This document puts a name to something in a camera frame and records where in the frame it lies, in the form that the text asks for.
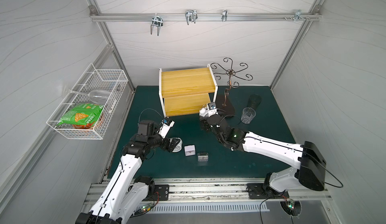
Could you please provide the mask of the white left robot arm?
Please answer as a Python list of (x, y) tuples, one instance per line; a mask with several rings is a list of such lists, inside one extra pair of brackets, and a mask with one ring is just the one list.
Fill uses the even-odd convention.
[(120, 162), (107, 187), (88, 213), (80, 213), (77, 224), (125, 224), (139, 204), (154, 192), (150, 177), (135, 178), (152, 149), (172, 152), (179, 141), (167, 138), (175, 122), (166, 117), (161, 124), (142, 120), (137, 133), (123, 148)]

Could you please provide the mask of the white twin-bell alarm clock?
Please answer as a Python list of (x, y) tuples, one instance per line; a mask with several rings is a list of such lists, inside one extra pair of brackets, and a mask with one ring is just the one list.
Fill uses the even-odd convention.
[(201, 118), (208, 118), (209, 117), (209, 110), (208, 107), (205, 105), (199, 110), (199, 116)]

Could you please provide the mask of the white square alarm clock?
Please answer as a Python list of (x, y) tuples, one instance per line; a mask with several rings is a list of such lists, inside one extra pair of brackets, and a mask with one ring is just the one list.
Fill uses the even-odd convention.
[(194, 156), (196, 154), (195, 145), (184, 146), (185, 156)]

